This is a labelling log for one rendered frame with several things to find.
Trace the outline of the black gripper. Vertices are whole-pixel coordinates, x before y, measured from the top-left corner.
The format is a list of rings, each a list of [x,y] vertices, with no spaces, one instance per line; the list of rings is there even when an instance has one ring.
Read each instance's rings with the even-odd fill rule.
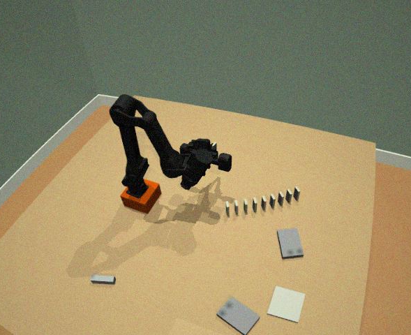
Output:
[[[221,153],[218,156],[218,151],[216,150],[217,144],[215,144],[212,148],[212,144],[210,144],[210,152],[213,154],[213,160],[211,164],[217,165],[219,170],[223,170],[226,172],[229,172],[232,168],[232,156],[230,154],[225,154]],[[183,143],[180,148],[180,154],[191,154],[191,151],[187,150],[187,145],[186,143]],[[210,169],[211,164],[207,169]]]

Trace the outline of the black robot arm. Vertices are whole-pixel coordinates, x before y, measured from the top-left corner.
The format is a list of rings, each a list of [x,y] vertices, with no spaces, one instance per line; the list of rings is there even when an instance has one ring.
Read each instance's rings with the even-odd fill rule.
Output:
[[[136,110],[142,117],[136,117]],[[187,150],[191,154],[180,154],[174,150],[161,128],[156,113],[138,99],[122,94],[110,108],[110,116],[119,127],[124,150],[126,152],[126,176],[122,184],[127,186],[127,194],[141,198],[149,188],[144,182],[144,175],[149,167],[148,158],[140,155],[135,126],[144,129],[159,155],[160,168],[168,178],[181,177],[181,187],[189,190],[202,178],[213,160],[210,152],[210,140],[198,138],[191,140]]]

